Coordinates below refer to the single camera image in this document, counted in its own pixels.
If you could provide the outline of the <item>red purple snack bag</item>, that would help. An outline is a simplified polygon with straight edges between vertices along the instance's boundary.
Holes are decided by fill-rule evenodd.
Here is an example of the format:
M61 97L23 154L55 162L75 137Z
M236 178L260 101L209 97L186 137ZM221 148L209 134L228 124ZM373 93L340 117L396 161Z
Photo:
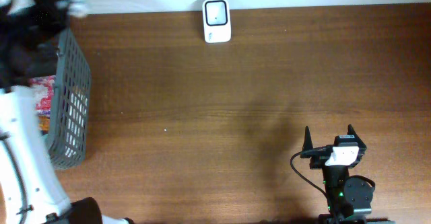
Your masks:
M55 75L35 77L30 80L38 115L49 117L54 96Z

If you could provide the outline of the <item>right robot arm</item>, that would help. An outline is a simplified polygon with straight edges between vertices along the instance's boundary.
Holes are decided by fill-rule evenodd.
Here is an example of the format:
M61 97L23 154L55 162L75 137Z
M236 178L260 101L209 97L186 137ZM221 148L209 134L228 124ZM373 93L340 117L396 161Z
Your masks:
M302 150L290 159L294 164L296 157L309 159L309 168L323 172L323 188L294 170L304 181L322 192L327 200L327 214L320 214L318 223L392 223L392 220L369 219L371 202L376 184L371 179L355 175L349 170L356 167L367 150L367 146L357 135L352 125L345 135L336 136L334 144L314 147L310 129L305 128Z

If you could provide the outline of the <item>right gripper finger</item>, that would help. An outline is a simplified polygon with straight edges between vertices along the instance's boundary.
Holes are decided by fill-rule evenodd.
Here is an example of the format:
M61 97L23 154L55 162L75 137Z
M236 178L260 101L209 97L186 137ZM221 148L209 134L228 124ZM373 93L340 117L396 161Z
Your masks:
M355 142L357 142L357 143L361 143L362 142L362 140L360 139L360 137L358 136L358 134L355 132L355 130L354 130L354 128L353 128L353 126L351 124L349 124L348 127L347 127L347 134Z
M302 150L309 151L311 149L313 149L313 144L312 144L312 139L310 135L310 129L308 126L306 126L304 131L304 142L303 142Z

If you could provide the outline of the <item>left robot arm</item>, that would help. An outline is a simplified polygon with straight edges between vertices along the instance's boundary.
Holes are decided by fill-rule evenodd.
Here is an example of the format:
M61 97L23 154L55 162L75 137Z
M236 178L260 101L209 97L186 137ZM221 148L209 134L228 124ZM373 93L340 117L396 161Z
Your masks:
M56 170L85 156L91 72L69 28L84 0L1 0L1 189L8 223L113 223Z

